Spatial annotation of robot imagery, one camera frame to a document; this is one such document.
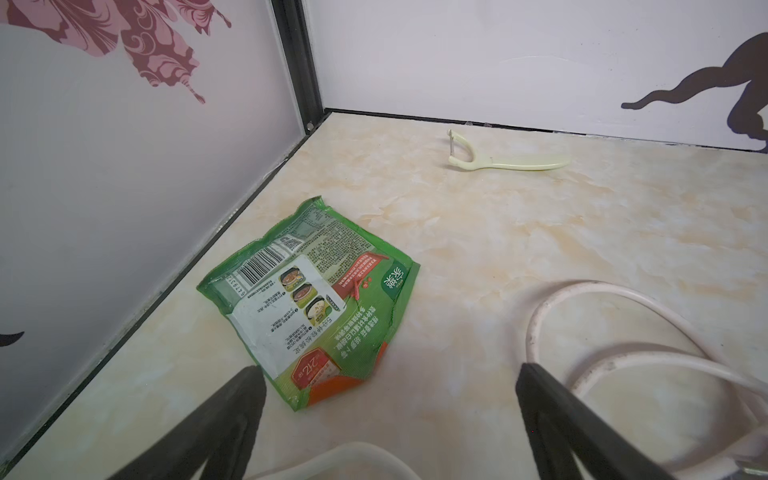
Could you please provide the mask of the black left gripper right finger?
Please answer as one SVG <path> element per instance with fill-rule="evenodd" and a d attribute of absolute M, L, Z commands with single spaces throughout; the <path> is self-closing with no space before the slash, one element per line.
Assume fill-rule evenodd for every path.
<path fill-rule="evenodd" d="M 515 391 L 541 479 L 670 479 L 543 366 L 524 363 Z"/>

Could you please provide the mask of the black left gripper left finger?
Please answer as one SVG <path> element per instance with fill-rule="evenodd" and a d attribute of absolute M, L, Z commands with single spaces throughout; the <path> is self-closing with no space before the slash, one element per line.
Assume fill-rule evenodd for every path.
<path fill-rule="evenodd" d="M 241 479 L 266 401 L 258 366 L 238 372 L 114 479 Z"/>

